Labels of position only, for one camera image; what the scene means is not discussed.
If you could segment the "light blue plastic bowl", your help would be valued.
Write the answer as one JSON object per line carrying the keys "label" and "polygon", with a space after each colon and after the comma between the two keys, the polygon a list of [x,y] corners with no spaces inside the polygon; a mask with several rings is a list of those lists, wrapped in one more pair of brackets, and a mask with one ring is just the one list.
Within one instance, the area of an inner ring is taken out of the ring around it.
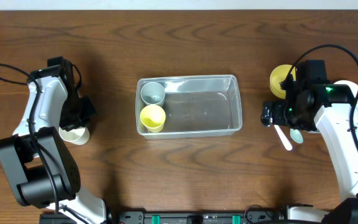
{"label": "light blue plastic bowl", "polygon": [[311,134],[320,134],[318,129],[305,129],[304,131]]}

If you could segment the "grey plastic cup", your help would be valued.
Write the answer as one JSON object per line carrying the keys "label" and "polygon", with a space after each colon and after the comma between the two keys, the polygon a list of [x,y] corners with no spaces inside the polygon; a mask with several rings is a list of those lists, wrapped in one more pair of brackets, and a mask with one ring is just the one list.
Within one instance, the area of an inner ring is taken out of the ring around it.
{"label": "grey plastic cup", "polygon": [[148,82],[140,90],[140,98],[146,105],[162,107],[165,102],[165,88],[157,82]]}

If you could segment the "clear plastic container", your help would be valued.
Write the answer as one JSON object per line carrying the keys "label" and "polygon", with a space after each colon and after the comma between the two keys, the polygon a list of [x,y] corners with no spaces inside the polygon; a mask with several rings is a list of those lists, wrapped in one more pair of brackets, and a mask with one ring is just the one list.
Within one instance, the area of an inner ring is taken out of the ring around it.
{"label": "clear plastic container", "polygon": [[[146,106],[141,89],[150,82],[165,90],[163,129],[150,132],[140,121]],[[146,139],[229,136],[242,128],[239,86],[234,75],[193,75],[142,78],[135,98],[137,132]]]}

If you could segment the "mint green plastic spoon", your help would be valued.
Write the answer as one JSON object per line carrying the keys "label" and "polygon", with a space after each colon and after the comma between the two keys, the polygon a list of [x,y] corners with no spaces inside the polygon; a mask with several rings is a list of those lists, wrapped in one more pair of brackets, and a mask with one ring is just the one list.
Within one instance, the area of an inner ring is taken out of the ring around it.
{"label": "mint green plastic spoon", "polygon": [[303,136],[302,136],[301,132],[297,129],[290,130],[290,137],[294,142],[296,142],[298,144],[303,143]]}

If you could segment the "white plastic cup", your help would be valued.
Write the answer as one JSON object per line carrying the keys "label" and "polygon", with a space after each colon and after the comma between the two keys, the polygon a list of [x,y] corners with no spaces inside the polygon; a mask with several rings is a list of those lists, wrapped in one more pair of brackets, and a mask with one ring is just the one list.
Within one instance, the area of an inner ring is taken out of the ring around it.
{"label": "white plastic cup", "polygon": [[84,145],[90,139],[90,132],[87,127],[79,127],[72,129],[71,131],[65,131],[62,128],[59,128],[58,132],[64,141],[76,145]]}

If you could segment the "yellow plastic cup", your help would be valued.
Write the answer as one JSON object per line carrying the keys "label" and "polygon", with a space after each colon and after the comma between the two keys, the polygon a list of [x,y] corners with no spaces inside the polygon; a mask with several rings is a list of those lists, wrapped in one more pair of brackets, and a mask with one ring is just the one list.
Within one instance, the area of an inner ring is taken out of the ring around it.
{"label": "yellow plastic cup", "polygon": [[141,110],[139,116],[140,116],[140,122],[151,133],[158,133],[164,127],[166,114],[161,106],[148,105]]}

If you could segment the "white plastic fork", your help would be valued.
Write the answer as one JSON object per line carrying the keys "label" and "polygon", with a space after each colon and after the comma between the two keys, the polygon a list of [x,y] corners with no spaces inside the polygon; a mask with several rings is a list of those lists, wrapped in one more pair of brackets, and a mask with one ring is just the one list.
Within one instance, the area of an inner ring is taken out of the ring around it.
{"label": "white plastic fork", "polygon": [[292,151],[293,150],[293,146],[291,144],[291,142],[288,140],[287,136],[284,134],[284,132],[282,131],[281,127],[279,125],[274,124],[274,128],[278,134],[279,139],[281,140],[284,148],[287,151]]}

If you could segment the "yellow plastic bowl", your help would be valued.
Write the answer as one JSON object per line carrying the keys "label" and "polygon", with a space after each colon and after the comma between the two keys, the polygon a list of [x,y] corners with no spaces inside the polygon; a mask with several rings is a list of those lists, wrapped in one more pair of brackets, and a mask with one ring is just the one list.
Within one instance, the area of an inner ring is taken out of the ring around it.
{"label": "yellow plastic bowl", "polygon": [[279,65],[274,68],[270,74],[270,90],[276,97],[280,99],[285,99],[286,91],[281,88],[281,82],[286,79],[290,69],[291,65]]}

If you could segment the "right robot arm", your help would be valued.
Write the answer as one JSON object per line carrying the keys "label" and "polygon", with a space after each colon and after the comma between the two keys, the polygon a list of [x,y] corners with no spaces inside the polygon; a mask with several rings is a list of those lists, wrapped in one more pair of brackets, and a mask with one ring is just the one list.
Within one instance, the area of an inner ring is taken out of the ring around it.
{"label": "right robot arm", "polygon": [[262,106],[263,126],[274,126],[286,150],[292,145],[281,128],[322,135],[339,186],[341,203],[331,212],[309,205],[287,205],[277,222],[358,223],[358,85],[331,83],[322,60],[293,67],[279,65],[270,74],[276,101]]}

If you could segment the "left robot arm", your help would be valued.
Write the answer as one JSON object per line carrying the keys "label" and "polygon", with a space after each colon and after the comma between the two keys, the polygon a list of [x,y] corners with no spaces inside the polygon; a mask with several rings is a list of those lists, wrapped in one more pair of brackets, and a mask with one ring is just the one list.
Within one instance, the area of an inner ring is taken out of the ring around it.
{"label": "left robot arm", "polygon": [[59,131],[86,128],[96,109],[80,96],[78,67],[63,57],[27,74],[30,95],[12,136],[0,139],[0,163],[18,204],[47,208],[40,223],[113,223],[101,198],[81,185],[78,166]]}

